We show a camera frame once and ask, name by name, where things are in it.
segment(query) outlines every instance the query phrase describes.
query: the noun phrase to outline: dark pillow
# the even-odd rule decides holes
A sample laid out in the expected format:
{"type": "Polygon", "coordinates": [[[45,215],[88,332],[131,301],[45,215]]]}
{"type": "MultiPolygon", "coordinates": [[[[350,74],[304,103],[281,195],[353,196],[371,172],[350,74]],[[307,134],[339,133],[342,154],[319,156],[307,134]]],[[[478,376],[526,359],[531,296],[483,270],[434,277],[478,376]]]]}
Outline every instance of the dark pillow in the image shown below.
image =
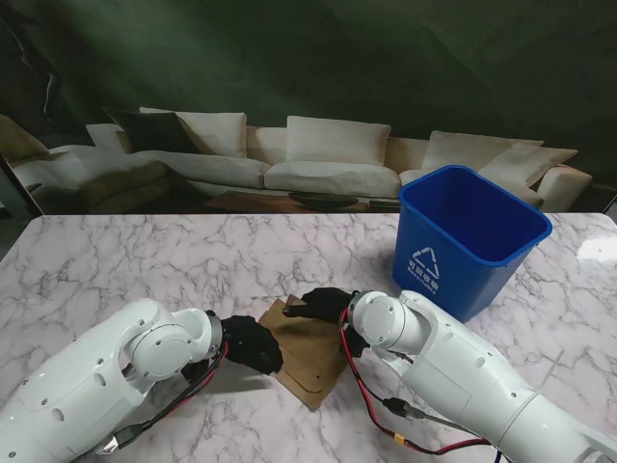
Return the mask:
{"type": "Polygon", "coordinates": [[[144,114],[107,107],[103,110],[124,130],[131,152],[161,150],[200,154],[175,113],[144,114]]]}

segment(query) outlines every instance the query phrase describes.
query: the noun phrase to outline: recycling symbol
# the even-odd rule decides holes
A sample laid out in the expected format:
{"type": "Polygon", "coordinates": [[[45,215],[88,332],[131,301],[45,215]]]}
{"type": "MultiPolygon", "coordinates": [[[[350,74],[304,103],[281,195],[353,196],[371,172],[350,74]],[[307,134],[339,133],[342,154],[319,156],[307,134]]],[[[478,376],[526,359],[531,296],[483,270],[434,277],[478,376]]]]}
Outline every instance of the recycling symbol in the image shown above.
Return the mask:
{"type": "Polygon", "coordinates": [[[438,279],[440,277],[440,269],[437,266],[437,259],[435,258],[435,252],[433,251],[433,248],[426,247],[420,251],[415,251],[413,254],[413,258],[417,262],[417,264],[420,265],[423,269],[425,269],[433,278],[438,279]],[[424,264],[424,262],[419,259],[422,258],[422,256],[424,256],[425,254],[431,255],[432,262],[430,262],[428,265],[424,264]]]}

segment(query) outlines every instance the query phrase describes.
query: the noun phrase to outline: red wire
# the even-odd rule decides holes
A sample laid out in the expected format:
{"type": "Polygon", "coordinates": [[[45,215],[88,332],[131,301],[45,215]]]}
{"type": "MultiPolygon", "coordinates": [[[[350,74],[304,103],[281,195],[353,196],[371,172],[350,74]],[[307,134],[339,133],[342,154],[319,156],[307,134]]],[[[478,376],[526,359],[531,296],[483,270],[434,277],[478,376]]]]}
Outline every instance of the red wire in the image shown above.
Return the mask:
{"type": "MultiPolygon", "coordinates": [[[[354,359],[351,355],[349,344],[347,343],[347,337],[345,336],[345,330],[343,329],[343,325],[344,325],[345,319],[347,318],[348,312],[349,312],[349,307],[347,307],[343,311],[343,313],[340,315],[340,320],[339,320],[340,337],[342,339],[343,349],[345,350],[345,357],[347,358],[347,363],[349,364],[349,367],[354,373],[354,377],[356,378],[356,382],[358,383],[358,387],[360,388],[360,392],[362,393],[362,397],[364,398],[364,402],[366,403],[366,408],[368,409],[368,415],[370,416],[370,419],[373,421],[373,423],[375,423],[377,427],[379,427],[379,429],[382,430],[382,432],[384,432],[391,438],[394,438],[395,436],[394,431],[391,431],[390,429],[387,429],[379,424],[377,420],[377,415],[375,414],[375,409],[373,408],[373,403],[370,399],[370,395],[367,390],[367,387],[364,384],[364,381],[362,380],[362,378],[360,377],[360,374],[358,373],[358,369],[356,368],[356,364],[354,363],[354,359]]],[[[489,446],[490,444],[491,443],[487,441],[486,439],[469,439],[466,441],[457,442],[455,444],[450,444],[449,446],[445,446],[438,450],[429,450],[429,449],[424,449],[423,447],[415,444],[409,439],[405,439],[404,441],[405,447],[419,451],[421,453],[428,453],[431,455],[443,455],[445,453],[448,453],[449,451],[453,451],[457,449],[464,449],[465,447],[489,446]]]]}
{"type": "MultiPolygon", "coordinates": [[[[221,362],[223,362],[223,360],[225,359],[225,357],[228,355],[228,344],[225,343],[225,350],[223,351],[223,356],[221,357],[221,362]]],[[[188,397],[186,397],[184,400],[182,400],[180,403],[178,403],[173,409],[172,412],[176,409],[181,407],[182,405],[184,405],[186,402],[188,402],[190,399],[192,399],[195,395],[197,395],[197,393],[199,391],[201,391],[203,388],[205,388],[208,383],[212,380],[212,376],[214,376],[214,373],[216,372],[216,369],[213,369],[212,371],[210,371],[210,374],[208,374],[205,379],[201,382],[200,386],[196,389],[195,393],[193,395],[189,395],[188,397]]]]}

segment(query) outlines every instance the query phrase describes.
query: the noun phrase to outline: paper bag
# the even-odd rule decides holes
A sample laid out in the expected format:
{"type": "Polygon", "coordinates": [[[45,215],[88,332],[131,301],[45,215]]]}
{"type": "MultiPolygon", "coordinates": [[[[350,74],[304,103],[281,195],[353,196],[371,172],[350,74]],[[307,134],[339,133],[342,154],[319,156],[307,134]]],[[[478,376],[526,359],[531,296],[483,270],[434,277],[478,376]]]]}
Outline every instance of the paper bag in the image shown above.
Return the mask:
{"type": "MultiPolygon", "coordinates": [[[[287,306],[304,304],[289,296],[287,306]]],[[[277,379],[314,412],[328,396],[347,366],[340,352],[338,326],[322,320],[282,314],[285,304],[277,299],[259,323],[268,328],[279,342],[282,370],[277,379]]]]}

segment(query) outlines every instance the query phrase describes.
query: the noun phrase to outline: green backdrop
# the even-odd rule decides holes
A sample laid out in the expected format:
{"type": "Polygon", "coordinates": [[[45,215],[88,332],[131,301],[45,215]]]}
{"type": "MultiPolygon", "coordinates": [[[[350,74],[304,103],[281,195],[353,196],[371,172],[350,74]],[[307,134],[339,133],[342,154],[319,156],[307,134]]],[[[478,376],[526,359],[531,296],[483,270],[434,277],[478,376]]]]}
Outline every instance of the green backdrop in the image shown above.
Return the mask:
{"type": "Polygon", "coordinates": [[[102,105],[544,139],[617,177],[614,0],[20,0],[81,123],[102,105]]]}

